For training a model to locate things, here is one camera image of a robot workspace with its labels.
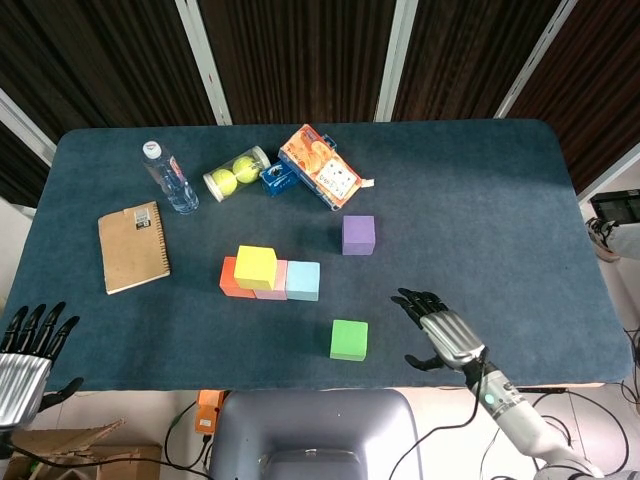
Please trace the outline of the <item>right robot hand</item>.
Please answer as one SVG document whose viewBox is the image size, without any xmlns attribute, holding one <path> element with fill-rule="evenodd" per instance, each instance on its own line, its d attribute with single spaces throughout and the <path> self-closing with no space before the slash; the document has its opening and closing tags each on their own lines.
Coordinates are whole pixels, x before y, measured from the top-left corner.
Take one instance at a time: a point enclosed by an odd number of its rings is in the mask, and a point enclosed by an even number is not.
<svg viewBox="0 0 640 480">
<path fill-rule="evenodd" d="M 471 368 L 482 369 L 488 349 L 465 321 L 450 309 L 435 293 L 398 289 L 391 301 L 399 305 L 428 337 L 435 356 L 419 360 L 406 354 L 405 361 L 414 369 L 430 371 L 447 367 L 466 373 Z"/>
</svg>

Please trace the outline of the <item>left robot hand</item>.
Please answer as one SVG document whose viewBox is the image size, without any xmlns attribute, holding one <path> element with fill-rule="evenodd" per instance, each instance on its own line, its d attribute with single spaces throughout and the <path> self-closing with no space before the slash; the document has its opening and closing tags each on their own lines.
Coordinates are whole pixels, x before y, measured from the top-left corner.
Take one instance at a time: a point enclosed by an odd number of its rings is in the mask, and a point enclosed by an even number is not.
<svg viewBox="0 0 640 480">
<path fill-rule="evenodd" d="M 63 324 L 58 319 L 66 304 L 51 310 L 44 304 L 31 310 L 21 307 L 1 336 L 1 431 L 11 432 L 31 423 L 36 415 L 67 400 L 82 386 L 76 377 L 64 388 L 49 393 L 47 383 L 52 368 L 77 316 Z"/>
</svg>

